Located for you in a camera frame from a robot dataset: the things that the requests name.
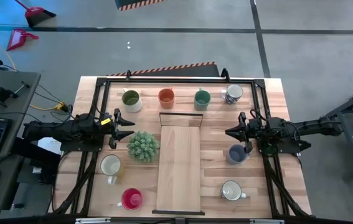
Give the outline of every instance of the white mug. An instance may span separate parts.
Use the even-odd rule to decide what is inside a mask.
[[[241,186],[232,180],[226,181],[220,190],[223,197],[227,200],[236,201],[240,198],[245,198],[247,195],[242,191]]]
[[[116,155],[106,156],[100,164],[101,171],[108,176],[107,184],[115,184],[121,170],[121,159]]]
[[[134,90],[128,90],[127,88],[124,88],[122,102],[124,104],[126,112],[129,113],[136,113],[143,106],[139,93]]]

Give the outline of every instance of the mug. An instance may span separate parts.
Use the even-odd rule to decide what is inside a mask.
[[[121,170],[121,159],[116,155],[108,155],[101,161],[100,169],[108,176],[107,184],[115,184]]]
[[[242,163],[246,158],[244,146],[239,144],[230,147],[226,154],[226,161],[231,165]]]
[[[137,91],[128,90],[126,88],[124,88],[122,102],[124,104],[125,110],[129,113],[138,112],[143,105],[139,93]]]
[[[232,180],[228,180],[223,184],[221,194],[224,198],[230,201],[236,201],[240,198],[247,197],[247,195],[241,189],[240,184]]]
[[[194,95],[194,108],[197,111],[205,111],[207,110],[210,101],[211,95],[209,92],[200,88],[200,90]]]
[[[143,197],[141,192],[138,189],[130,188],[123,192],[121,202],[117,203],[117,207],[123,206],[125,209],[135,210],[139,208],[142,202]]]
[[[171,109],[174,107],[175,93],[173,92],[172,87],[162,89],[158,93],[158,100],[164,109]]]
[[[222,98],[225,102],[230,105],[234,105],[243,95],[243,88],[239,85],[233,84],[227,87],[226,90],[222,90]]]

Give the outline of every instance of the green mug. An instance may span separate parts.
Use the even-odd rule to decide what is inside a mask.
[[[200,90],[195,93],[194,96],[194,108],[197,111],[205,111],[208,108],[209,102],[211,101],[211,95],[209,92]]]

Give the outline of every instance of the orange mug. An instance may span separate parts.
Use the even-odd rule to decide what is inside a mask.
[[[174,107],[175,93],[173,92],[172,87],[162,89],[158,93],[158,100],[164,109],[171,109]]]

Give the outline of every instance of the red dustpan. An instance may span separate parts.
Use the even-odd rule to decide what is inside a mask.
[[[39,39],[38,36],[27,33],[25,29],[14,29],[10,35],[10,40],[7,44],[7,50],[9,51],[23,46],[27,37],[32,37],[35,40]]]

